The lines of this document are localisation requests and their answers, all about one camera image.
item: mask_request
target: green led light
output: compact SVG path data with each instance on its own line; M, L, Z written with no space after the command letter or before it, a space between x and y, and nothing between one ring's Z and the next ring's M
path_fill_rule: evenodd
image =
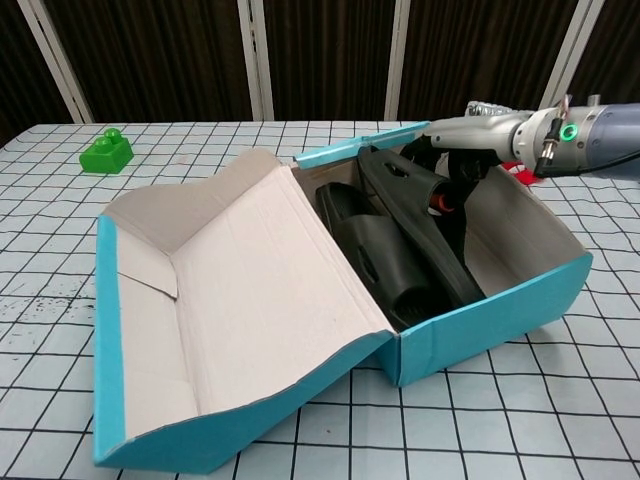
M570 142L577 136L578 136L578 126L574 123L565 125L564 127L562 127L562 130L560 130L560 139L563 142Z

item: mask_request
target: teal box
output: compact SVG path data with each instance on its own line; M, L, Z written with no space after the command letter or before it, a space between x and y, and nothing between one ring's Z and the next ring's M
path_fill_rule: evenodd
M106 208L97 465L205 474L372 354L391 383L408 385L569 308L591 255L494 168L466 204L467 266L487 298L393 330L318 218L315 190L359 183L342 156L353 148L395 149L418 133L356 139L293 167L252 149L212 178L143 187Z
M360 147L399 151L428 124L300 154L298 178L310 202L330 182L360 185ZM376 357L391 382L406 386L561 318L585 284L593 256L539 199L504 169L492 168L466 204L467 266L485 300L394 335Z

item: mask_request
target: green toy block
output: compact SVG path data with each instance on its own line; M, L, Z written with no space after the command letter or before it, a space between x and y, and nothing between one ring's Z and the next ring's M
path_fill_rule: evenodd
M132 158L129 140L117 128L109 128L80 154L80 165L87 173L120 173Z

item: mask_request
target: table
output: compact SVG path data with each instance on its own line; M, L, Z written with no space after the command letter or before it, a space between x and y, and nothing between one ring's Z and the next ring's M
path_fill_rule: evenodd
M108 126L134 159L81 172ZM0 150L0 475L19 478L640 478L640 186L532 187L594 254L563 319L401 390L373 360L208 477L91 463L96 216L252 145L292 155L399 122L38 125Z

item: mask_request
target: black curtain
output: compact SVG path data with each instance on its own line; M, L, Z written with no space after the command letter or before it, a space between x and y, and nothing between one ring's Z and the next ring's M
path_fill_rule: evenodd
M278 120L379 120L394 0L265 0Z
M236 0L47 0L98 122L250 120Z
M592 93L602 103L640 102L640 3L604 3L582 54L569 92L573 105L586 105Z
M576 3L411 2L398 118L458 116L470 100L537 109Z
M0 147L33 125L70 122L18 2L0 1Z

